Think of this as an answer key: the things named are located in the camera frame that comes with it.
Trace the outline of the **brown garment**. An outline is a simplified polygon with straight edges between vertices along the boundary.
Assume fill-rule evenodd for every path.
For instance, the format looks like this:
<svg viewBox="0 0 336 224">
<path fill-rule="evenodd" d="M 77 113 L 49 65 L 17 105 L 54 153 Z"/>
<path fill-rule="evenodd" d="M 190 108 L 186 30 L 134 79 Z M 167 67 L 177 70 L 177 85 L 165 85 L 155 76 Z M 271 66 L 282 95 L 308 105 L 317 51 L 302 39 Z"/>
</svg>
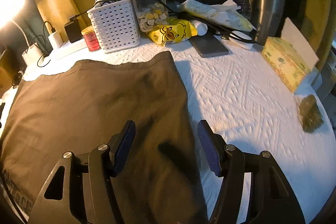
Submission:
<svg viewBox="0 0 336 224">
<path fill-rule="evenodd" d="M 80 60 L 21 82 L 1 135 L 1 172 L 16 204 L 30 214 L 64 152 L 90 152 L 128 120 L 136 136 L 112 181 L 124 221 L 206 223 L 187 91 L 169 51 L 142 63 Z"/>
</svg>

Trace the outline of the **rough brown rock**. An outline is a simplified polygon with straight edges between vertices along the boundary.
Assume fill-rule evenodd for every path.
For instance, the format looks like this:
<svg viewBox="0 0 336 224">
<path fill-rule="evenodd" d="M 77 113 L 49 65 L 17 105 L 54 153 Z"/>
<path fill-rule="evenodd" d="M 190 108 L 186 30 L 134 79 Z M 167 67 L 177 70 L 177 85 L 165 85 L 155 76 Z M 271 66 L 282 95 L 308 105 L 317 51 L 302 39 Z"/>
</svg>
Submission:
<svg viewBox="0 0 336 224">
<path fill-rule="evenodd" d="M 313 94 L 305 97 L 299 105 L 299 117 L 304 132 L 313 133 L 323 124 L 322 114 Z"/>
</svg>

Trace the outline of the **white textured table cover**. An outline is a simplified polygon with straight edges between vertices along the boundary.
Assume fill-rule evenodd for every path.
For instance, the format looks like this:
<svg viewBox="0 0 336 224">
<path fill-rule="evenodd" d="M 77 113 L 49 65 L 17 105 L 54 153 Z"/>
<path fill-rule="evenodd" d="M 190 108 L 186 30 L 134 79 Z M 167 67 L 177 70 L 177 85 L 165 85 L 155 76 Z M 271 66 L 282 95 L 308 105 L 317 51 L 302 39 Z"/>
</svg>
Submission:
<svg viewBox="0 0 336 224">
<path fill-rule="evenodd" d="M 52 57 L 44 68 L 29 66 L 22 81 L 64 73 L 80 60 L 110 65 L 142 63 L 169 51 L 187 91 L 208 219 L 222 181 L 210 171 L 199 143 L 197 125 L 203 119 L 213 132 L 241 151 L 269 151 L 289 181 L 306 223 L 314 223 L 335 188 L 335 136 L 329 118 L 314 133 L 304 132 L 297 101 L 313 93 L 311 86 L 292 93 L 258 51 L 233 44 L 228 44 L 228 48 L 229 55 L 202 58 L 187 41 L 161 47 L 145 39 L 140 46 L 113 53 L 81 50 L 62 58 Z M 17 90 L 6 94 L 2 115 L 5 121 Z"/>
</svg>

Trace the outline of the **yellow tissue box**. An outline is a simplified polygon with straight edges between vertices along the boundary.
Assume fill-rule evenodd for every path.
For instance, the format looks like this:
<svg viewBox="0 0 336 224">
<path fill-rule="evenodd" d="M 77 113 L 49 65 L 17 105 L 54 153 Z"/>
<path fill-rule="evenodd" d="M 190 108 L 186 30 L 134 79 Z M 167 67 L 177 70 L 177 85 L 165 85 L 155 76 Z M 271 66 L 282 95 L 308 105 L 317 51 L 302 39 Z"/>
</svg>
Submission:
<svg viewBox="0 0 336 224">
<path fill-rule="evenodd" d="M 261 54 L 292 93 L 319 61 L 308 41 L 289 18 L 285 19 L 280 37 L 267 37 Z"/>
</svg>

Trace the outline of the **white power strip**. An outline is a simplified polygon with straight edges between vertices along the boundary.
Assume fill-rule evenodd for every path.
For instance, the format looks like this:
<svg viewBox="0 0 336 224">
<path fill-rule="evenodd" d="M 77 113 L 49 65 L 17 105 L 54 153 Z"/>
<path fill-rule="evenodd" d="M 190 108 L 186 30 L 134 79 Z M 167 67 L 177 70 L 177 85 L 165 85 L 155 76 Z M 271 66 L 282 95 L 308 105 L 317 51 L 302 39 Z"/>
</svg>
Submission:
<svg viewBox="0 0 336 224">
<path fill-rule="evenodd" d="M 80 51 L 86 47 L 87 45 L 84 39 L 80 39 L 74 43 L 67 41 L 60 48 L 53 50 L 50 54 L 50 57 L 62 58 L 64 56 L 68 56 L 72 53 Z"/>
</svg>

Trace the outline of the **red candle tin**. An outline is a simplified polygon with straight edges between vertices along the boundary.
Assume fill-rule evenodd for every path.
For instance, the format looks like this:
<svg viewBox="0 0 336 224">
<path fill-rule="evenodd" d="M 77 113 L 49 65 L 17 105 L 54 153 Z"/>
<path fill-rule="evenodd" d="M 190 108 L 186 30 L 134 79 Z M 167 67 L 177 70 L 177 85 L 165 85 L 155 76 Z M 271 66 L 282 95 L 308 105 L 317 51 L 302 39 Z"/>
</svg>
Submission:
<svg viewBox="0 0 336 224">
<path fill-rule="evenodd" d="M 88 26 L 81 31 L 81 34 L 85 40 L 87 48 L 90 52 L 100 50 L 100 44 L 96 37 L 93 26 Z"/>
</svg>

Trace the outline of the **white phone charger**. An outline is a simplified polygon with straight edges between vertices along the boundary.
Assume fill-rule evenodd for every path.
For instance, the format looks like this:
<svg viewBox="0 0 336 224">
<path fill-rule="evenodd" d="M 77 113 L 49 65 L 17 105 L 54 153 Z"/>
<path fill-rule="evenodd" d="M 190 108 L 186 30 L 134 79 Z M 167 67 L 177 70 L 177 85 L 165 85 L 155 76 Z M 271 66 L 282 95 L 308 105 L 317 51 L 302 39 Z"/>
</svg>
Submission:
<svg viewBox="0 0 336 224">
<path fill-rule="evenodd" d="M 48 36 L 49 42 L 54 50 L 59 49 L 63 45 L 59 31 L 55 31 Z"/>
</svg>

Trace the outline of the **black smartphone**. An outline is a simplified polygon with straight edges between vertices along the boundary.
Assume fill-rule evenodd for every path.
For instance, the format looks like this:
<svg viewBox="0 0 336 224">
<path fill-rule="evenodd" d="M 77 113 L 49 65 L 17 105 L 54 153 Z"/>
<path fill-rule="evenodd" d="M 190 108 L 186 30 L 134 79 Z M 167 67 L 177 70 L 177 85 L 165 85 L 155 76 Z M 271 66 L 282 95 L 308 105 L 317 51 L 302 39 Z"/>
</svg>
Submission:
<svg viewBox="0 0 336 224">
<path fill-rule="evenodd" d="M 192 36 L 189 42 L 202 58 L 224 56 L 229 50 L 212 34 Z"/>
</svg>

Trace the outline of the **black power adapter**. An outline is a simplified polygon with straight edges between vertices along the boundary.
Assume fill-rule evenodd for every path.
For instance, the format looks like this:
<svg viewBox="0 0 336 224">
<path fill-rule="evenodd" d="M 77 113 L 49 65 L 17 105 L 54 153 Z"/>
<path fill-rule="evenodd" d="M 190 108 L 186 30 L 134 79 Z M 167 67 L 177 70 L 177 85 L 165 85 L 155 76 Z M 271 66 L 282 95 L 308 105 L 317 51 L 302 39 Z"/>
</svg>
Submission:
<svg viewBox="0 0 336 224">
<path fill-rule="evenodd" d="M 70 43 L 74 43 L 82 39 L 80 25 L 77 19 L 70 20 L 64 25 L 68 40 Z"/>
</svg>

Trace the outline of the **white small tube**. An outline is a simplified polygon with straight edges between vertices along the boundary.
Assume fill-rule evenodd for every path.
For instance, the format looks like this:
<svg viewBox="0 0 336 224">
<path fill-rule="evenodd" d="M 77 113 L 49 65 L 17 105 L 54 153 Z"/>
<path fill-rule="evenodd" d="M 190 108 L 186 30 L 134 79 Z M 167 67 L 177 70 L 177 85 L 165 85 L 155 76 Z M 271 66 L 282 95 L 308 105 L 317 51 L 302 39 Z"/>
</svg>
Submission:
<svg viewBox="0 0 336 224">
<path fill-rule="evenodd" d="M 194 28 L 197 30 L 198 36 L 204 36 L 207 33 L 208 26 L 205 23 L 200 22 L 198 20 L 191 20 L 190 22 L 194 26 Z"/>
</svg>

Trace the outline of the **yellow duck snack bag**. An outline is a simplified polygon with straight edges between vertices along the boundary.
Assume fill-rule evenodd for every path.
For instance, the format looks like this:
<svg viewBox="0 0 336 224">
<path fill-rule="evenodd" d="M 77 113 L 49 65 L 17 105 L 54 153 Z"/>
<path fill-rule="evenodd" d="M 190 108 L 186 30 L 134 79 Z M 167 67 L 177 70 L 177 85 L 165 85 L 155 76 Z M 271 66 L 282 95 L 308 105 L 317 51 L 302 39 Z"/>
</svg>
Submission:
<svg viewBox="0 0 336 224">
<path fill-rule="evenodd" d="M 147 36 L 159 46 L 184 42 L 198 34 L 197 29 L 188 20 L 170 18 L 167 22 L 168 25 L 156 26 L 147 33 Z"/>
</svg>

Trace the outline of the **white yellow wipes pack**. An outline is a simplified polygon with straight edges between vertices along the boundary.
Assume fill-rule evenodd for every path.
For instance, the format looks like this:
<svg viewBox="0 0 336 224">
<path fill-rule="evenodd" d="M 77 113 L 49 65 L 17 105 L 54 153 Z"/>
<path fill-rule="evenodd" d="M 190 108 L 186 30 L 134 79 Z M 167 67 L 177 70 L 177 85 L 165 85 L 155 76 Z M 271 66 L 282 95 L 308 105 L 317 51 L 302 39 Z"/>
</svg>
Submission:
<svg viewBox="0 0 336 224">
<path fill-rule="evenodd" d="M 228 0 L 221 5 L 206 5 L 195 0 L 186 0 L 177 5 L 181 11 L 188 12 L 212 23 L 238 31 L 251 32 L 256 28 L 244 16 L 238 13 L 240 6 L 233 0 Z"/>
</svg>

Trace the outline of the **clear jar white lid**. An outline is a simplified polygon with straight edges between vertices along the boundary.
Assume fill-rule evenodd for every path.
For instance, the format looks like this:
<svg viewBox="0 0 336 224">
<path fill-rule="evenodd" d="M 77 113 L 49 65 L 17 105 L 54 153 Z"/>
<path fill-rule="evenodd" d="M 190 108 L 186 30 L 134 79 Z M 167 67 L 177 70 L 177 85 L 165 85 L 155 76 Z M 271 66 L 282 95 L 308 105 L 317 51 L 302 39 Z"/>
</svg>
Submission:
<svg viewBox="0 0 336 224">
<path fill-rule="evenodd" d="M 169 12 L 166 0 L 132 0 L 139 28 L 148 33 L 159 26 L 167 25 Z"/>
</svg>

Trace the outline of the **stainless steel tumbler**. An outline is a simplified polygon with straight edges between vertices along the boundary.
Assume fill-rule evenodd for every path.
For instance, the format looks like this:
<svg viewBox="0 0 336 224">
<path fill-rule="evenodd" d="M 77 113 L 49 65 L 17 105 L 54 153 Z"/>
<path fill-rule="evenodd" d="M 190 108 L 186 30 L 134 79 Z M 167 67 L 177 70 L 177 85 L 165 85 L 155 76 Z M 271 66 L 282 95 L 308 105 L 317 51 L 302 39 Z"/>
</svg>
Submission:
<svg viewBox="0 0 336 224">
<path fill-rule="evenodd" d="M 275 36 L 284 12 L 285 0 L 253 0 L 251 23 L 256 28 L 256 43 L 263 46 Z"/>
</svg>

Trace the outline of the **white desk lamp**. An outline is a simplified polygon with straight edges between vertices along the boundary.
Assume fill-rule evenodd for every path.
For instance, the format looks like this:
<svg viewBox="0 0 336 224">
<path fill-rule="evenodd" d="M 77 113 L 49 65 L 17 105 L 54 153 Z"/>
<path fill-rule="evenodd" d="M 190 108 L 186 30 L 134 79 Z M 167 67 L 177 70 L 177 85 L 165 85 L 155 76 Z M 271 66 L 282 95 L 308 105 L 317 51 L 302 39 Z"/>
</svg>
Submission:
<svg viewBox="0 0 336 224">
<path fill-rule="evenodd" d="M 25 2 L 26 0 L 1 0 L 1 29 L 3 29 L 8 23 L 12 23 L 20 31 L 26 43 L 26 48 L 22 52 L 22 58 L 25 64 L 29 67 L 42 59 L 43 53 L 36 43 L 30 44 L 27 34 L 15 21 L 15 17 L 23 9 Z"/>
</svg>

